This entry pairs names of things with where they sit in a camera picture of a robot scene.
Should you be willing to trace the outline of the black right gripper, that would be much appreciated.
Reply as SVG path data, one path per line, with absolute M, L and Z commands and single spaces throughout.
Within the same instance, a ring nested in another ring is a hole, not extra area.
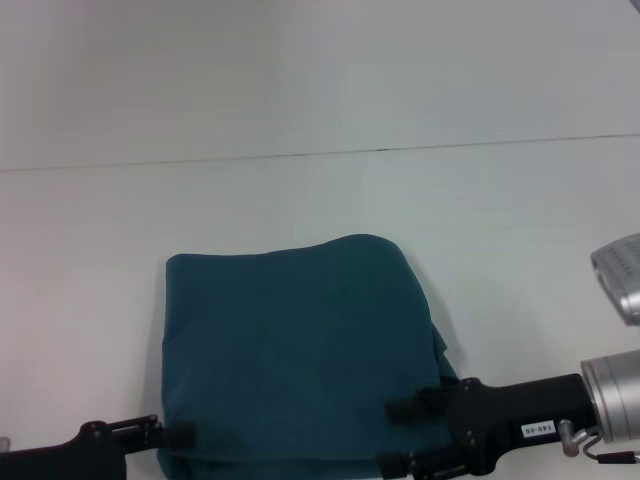
M 444 417 L 456 446 L 382 452 L 383 479 L 453 479 L 487 475 L 506 453 L 560 440 L 559 423 L 573 430 L 597 424 L 582 377 L 576 373 L 503 387 L 477 378 L 438 387 L 420 387 L 409 398 L 385 403 L 386 418 L 408 425 Z

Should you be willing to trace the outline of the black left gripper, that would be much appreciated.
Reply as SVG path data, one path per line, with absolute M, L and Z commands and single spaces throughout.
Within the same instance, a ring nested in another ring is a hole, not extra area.
M 89 421 L 60 445 L 1 454 L 3 479 L 125 479 L 133 450 L 191 449 L 192 423 L 166 427 L 157 415 L 119 422 Z

